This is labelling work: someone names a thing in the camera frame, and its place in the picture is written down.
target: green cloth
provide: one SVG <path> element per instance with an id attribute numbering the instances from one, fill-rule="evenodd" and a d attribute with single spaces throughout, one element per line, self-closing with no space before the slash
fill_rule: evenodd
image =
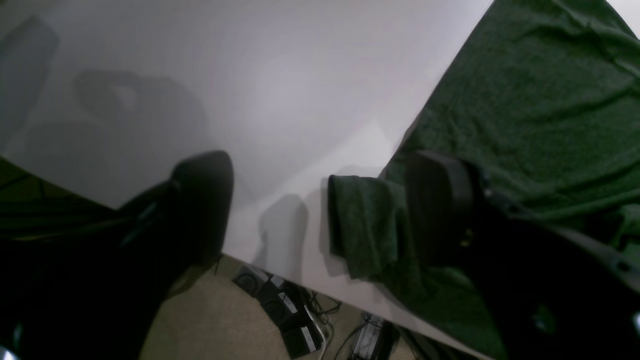
<path id="1" fill-rule="evenodd" d="M 416 315 L 505 358 L 465 274 L 419 267 L 404 159 L 432 149 L 469 160 L 540 218 L 639 259 L 639 78 L 640 42 L 605 1 L 496 0 L 383 178 L 331 176 L 332 252 L 353 278 L 382 282 Z"/>

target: green blanket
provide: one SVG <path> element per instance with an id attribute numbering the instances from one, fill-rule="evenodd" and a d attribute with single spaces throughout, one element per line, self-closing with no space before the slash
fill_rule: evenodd
<path id="1" fill-rule="evenodd" d="M 383 283 L 419 317 L 505 358 L 465 274 L 418 265 L 404 159 L 433 149 L 469 160 L 540 218 L 640 259 L 639 78 L 640 42 L 605 1 L 496 0 L 384 176 L 331 176 L 332 252 L 353 278 Z"/>

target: green fabric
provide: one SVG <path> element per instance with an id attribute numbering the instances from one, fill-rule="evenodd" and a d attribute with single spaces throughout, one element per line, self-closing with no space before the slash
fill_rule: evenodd
<path id="1" fill-rule="evenodd" d="M 422 270 L 408 232 L 404 159 L 418 149 L 482 166 L 540 218 L 640 259 L 640 42 L 605 1 L 496 0 L 383 179 L 331 176 L 332 252 L 408 309 L 505 358 L 483 302 L 454 268 Z M 593 229 L 592 220 L 608 224 Z"/>

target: beige carpet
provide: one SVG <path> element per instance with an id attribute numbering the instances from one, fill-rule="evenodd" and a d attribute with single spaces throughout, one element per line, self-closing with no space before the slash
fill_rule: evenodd
<path id="1" fill-rule="evenodd" d="M 288 359 L 278 328 L 257 300 L 231 281 L 240 266 L 240 262 L 225 257 L 217 275 L 208 271 L 188 291 L 167 300 L 147 336 L 141 359 Z M 347 304 L 330 316 L 335 337 L 324 360 L 334 358 L 340 344 L 358 326 L 360 319 L 360 310 Z M 347 359 L 348 345 L 338 359 Z M 301 359 L 319 359 L 319 356 L 320 351 L 317 351 Z M 392 359 L 415 358 L 400 341 Z"/>

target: floor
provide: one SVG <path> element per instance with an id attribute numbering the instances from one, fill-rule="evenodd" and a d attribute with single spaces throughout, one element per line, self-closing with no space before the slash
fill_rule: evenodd
<path id="1" fill-rule="evenodd" d="M 228 257 L 186 292 L 164 302 L 147 336 L 142 360 L 289 359 L 278 328 L 257 300 L 231 279 L 242 263 Z M 343 304 L 330 316 L 335 337 L 323 359 L 334 359 L 347 335 L 360 323 L 360 310 Z M 347 359 L 348 345 L 338 359 Z M 319 359 L 320 351 L 301 360 Z M 401 340 L 393 360 L 414 360 Z"/>

